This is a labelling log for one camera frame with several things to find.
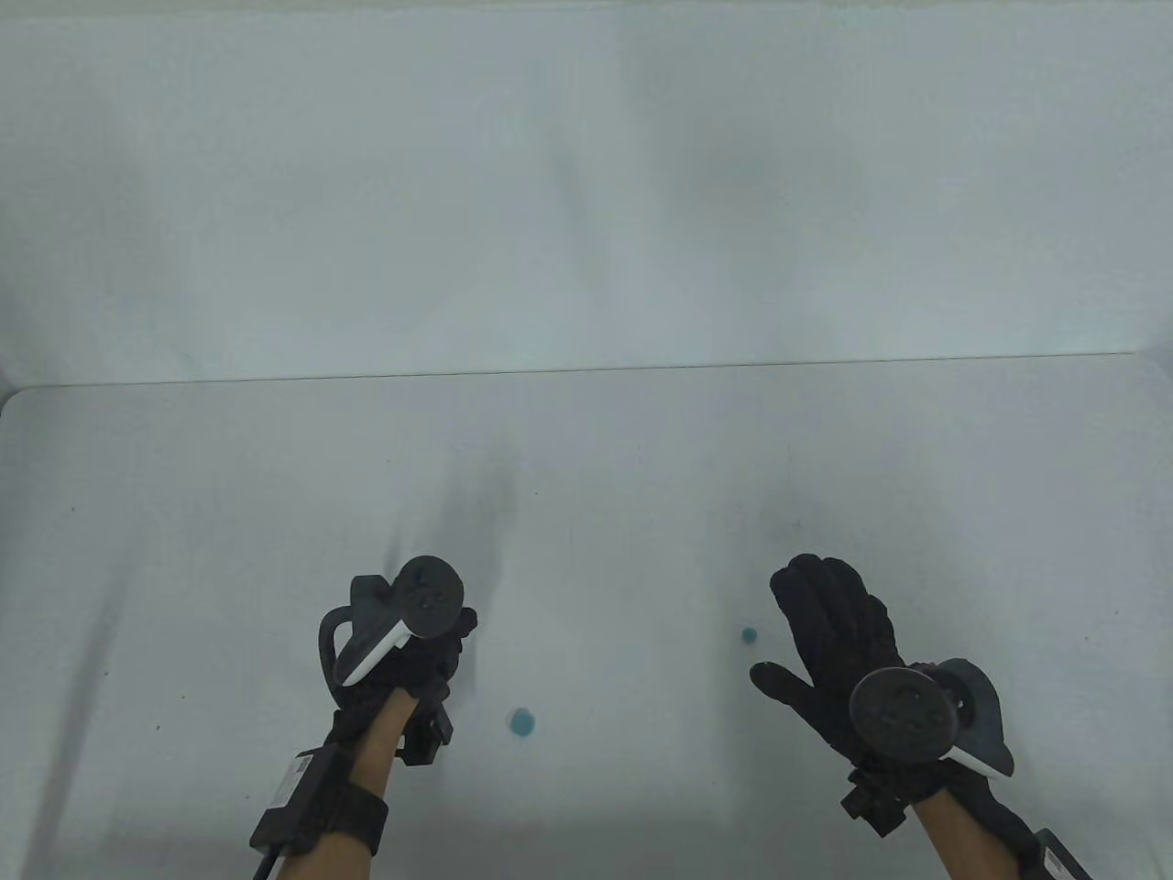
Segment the person's right hand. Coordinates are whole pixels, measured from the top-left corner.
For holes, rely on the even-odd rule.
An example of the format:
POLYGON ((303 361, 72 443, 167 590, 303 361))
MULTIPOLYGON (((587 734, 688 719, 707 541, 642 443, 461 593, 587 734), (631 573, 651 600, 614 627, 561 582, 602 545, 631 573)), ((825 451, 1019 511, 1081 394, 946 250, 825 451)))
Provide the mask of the person's right hand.
POLYGON ((884 796, 918 805, 945 791, 950 773, 944 763, 906 764, 881 757, 850 722, 854 688, 880 669, 906 666, 887 608, 868 593, 853 566, 801 554, 771 575, 768 587, 807 677, 774 662, 759 662, 750 669, 751 683, 789 708, 884 796))

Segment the person's left hand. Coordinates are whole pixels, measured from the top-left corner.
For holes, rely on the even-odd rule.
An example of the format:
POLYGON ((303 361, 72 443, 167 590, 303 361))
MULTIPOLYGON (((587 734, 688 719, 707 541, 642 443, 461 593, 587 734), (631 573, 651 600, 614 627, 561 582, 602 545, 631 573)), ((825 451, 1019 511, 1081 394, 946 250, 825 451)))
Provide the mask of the person's left hand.
POLYGON ((477 625, 477 612, 465 605, 447 632, 433 639, 411 638, 402 648, 386 654, 355 686, 335 690, 334 724, 326 744, 355 747, 377 716, 392 708, 396 695, 399 703, 408 704, 400 708, 407 712, 407 724, 419 715, 435 712, 450 692, 465 639, 477 625))

